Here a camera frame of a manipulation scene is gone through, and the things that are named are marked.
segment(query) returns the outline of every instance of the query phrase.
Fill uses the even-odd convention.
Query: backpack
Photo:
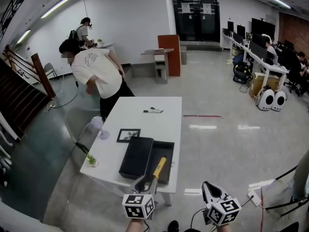
[[[71,30],[69,34],[69,39],[75,39],[79,42],[80,46],[83,46],[85,44],[85,41],[80,41],[77,35],[77,30],[83,27],[83,25],[79,26],[76,30]]]

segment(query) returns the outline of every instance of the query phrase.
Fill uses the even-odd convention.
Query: double door
[[[220,41],[219,0],[173,0],[181,41]]]

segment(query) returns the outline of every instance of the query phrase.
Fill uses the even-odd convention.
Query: power strip
[[[247,196],[249,197],[249,199],[253,196],[253,198],[251,199],[252,203],[255,206],[258,206],[262,200],[260,199],[260,197],[255,193],[254,190],[251,190],[250,192],[248,192]]]

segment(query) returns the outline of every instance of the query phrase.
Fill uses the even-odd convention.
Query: brick wall
[[[284,40],[292,42],[296,52],[309,57],[309,21],[280,12],[279,41]]]

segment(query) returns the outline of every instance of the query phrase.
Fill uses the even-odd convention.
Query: wooden stair
[[[19,138],[50,101],[0,59],[0,111]]]

